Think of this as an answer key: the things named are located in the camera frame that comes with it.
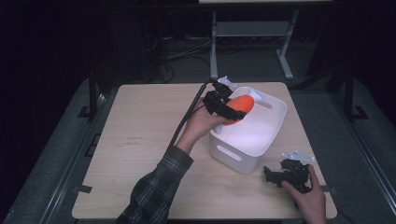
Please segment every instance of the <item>dark background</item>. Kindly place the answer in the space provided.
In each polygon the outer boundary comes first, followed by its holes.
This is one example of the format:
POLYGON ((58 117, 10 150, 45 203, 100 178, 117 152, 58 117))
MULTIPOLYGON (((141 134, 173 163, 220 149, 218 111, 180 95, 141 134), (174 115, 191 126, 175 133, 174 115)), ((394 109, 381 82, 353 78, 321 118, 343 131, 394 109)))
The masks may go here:
MULTIPOLYGON (((98 6, 97 1, 84 3, 98 6)), ((309 29, 317 21, 305 19, 317 11, 305 11, 299 18, 293 38, 318 39, 308 75, 340 63, 367 86, 396 124, 396 7, 385 1, 335 3, 321 36, 309 29)), ((198 33, 193 35, 205 35, 210 15, 167 14, 161 29, 177 37, 192 30, 198 33)), ((155 78, 158 52, 146 51, 142 32, 156 34, 156 29, 154 21, 128 11, 87 11, 66 1, 0 3, 0 220, 83 80, 94 73, 101 90, 107 91, 155 78)))

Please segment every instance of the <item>orange object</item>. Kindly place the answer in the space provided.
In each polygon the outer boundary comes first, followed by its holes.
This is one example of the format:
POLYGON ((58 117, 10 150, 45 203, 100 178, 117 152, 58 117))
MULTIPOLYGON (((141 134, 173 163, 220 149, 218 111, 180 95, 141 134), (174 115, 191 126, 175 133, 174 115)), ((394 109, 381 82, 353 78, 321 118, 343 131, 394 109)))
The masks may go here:
MULTIPOLYGON (((232 108, 236 111, 240 110, 240 111, 244 111, 244 112, 248 113, 254 106, 254 98, 250 95, 240 95, 240 96, 233 98, 231 101, 229 101, 227 103, 227 106, 229 106, 230 108, 232 108)), ((224 125, 235 124, 238 121, 239 120, 230 120, 230 121, 224 123, 224 125)))

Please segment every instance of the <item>flannel shirt sleeve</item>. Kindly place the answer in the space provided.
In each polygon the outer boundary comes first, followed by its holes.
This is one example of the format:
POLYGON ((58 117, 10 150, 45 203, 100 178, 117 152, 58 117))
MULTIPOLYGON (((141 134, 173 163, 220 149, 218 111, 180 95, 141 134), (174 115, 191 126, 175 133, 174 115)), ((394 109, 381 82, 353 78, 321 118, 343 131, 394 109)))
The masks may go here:
POLYGON ((178 147, 169 148, 154 171, 136 183, 130 203, 116 223, 166 223, 181 178, 192 163, 178 147))

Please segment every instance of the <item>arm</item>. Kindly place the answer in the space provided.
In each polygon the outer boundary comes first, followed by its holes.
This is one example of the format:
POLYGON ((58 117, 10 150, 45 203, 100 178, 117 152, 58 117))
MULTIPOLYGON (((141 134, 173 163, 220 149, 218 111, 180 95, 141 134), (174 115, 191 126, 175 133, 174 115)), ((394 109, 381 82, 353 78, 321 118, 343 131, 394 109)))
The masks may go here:
POLYGON ((309 174, 311 175, 312 190, 306 194, 300 193, 287 181, 282 182, 289 194, 297 202, 300 211, 303 213, 306 223, 308 224, 324 224, 326 219, 326 195, 323 193, 318 177, 315 174, 314 167, 308 166, 309 174))
POLYGON ((192 147, 225 118, 211 116, 200 100, 175 146, 169 148, 155 170, 141 178, 131 194, 130 204, 117 223, 166 223, 169 208, 181 178, 192 165, 192 147))

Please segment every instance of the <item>white plastic bin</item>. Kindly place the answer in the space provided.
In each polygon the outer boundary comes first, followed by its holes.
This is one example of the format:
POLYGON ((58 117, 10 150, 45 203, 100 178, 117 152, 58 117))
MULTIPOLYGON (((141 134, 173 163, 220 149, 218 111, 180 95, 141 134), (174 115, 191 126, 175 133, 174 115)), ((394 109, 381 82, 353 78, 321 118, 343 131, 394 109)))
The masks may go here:
MULTIPOLYGON (((230 98, 248 94, 249 87, 238 88, 230 98)), ((221 133, 210 131, 210 155, 241 174, 252 173, 262 154, 274 141, 285 118, 287 106, 273 96, 256 91, 257 102, 244 119, 224 126, 221 133)))

